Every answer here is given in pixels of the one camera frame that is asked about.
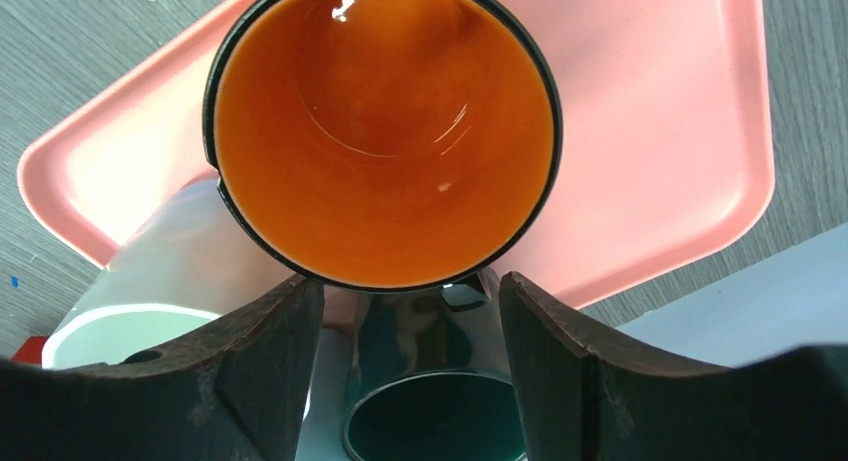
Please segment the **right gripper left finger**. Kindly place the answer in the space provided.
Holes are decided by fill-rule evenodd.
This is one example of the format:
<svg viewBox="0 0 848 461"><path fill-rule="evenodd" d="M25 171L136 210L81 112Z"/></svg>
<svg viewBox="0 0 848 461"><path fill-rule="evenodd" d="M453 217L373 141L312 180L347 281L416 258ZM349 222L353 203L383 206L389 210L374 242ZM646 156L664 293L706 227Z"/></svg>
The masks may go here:
<svg viewBox="0 0 848 461"><path fill-rule="evenodd" d="M291 460L324 309L293 276L115 364L1 364L5 460Z"/></svg>

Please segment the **pink plastic tray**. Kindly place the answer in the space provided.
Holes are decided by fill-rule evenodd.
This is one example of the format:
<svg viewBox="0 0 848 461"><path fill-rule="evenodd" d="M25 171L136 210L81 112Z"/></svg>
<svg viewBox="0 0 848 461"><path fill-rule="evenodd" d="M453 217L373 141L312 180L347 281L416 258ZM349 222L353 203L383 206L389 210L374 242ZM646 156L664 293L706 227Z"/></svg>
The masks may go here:
<svg viewBox="0 0 848 461"><path fill-rule="evenodd" d="M212 170L200 103L226 0L32 143L20 194L97 266ZM762 0L498 0L564 106L556 185L493 266L581 308L728 246L775 185Z"/></svg>

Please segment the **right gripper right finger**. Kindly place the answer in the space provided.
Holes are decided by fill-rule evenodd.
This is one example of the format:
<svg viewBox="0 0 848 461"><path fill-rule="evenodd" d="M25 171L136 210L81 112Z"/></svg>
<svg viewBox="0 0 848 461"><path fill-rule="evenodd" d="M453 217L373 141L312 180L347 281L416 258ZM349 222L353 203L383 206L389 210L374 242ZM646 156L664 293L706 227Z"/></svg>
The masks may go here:
<svg viewBox="0 0 848 461"><path fill-rule="evenodd" d="M847 349L739 368L651 346L520 273L499 306L531 460L843 460Z"/></svg>

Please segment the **orange ceramic mug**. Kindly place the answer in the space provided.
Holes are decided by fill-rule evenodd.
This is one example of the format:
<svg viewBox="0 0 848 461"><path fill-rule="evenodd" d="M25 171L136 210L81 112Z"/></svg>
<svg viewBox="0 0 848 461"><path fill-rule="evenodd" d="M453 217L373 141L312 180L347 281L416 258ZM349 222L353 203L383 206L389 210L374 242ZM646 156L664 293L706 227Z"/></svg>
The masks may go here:
<svg viewBox="0 0 848 461"><path fill-rule="evenodd" d="M202 103L206 159L251 240L371 292L502 257L553 189L563 128L544 55L497 0L257 0Z"/></svg>

